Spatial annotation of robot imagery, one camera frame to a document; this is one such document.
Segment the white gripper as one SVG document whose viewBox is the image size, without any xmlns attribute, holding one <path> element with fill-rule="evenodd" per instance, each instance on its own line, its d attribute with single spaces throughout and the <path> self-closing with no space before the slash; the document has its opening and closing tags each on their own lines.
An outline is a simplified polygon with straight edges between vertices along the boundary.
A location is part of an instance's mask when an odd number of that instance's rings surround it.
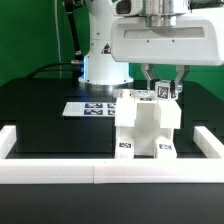
<svg viewBox="0 0 224 224">
<path fill-rule="evenodd" d="M 224 64 L 224 26 L 221 17 L 206 15 L 178 16 L 173 27 L 147 27 L 144 17 L 117 19 L 112 25 L 111 53 L 115 61 L 143 63 L 148 89 L 159 80 L 155 64 L 177 65 L 171 93 L 178 94 L 189 65 Z"/>
</svg>

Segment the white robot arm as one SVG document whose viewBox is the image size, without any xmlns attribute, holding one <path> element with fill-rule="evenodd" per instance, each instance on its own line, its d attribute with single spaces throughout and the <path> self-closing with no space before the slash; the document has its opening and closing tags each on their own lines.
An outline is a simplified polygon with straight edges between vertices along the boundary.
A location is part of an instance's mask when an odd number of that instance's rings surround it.
<svg viewBox="0 0 224 224">
<path fill-rule="evenodd" d="M 182 90 L 189 67 L 224 64 L 224 0 L 85 0 L 90 18 L 90 50 L 83 81 L 92 85 L 129 82 L 129 63 L 140 63 L 148 87 L 156 89 L 152 68 L 177 67 L 171 82 Z"/>
</svg>

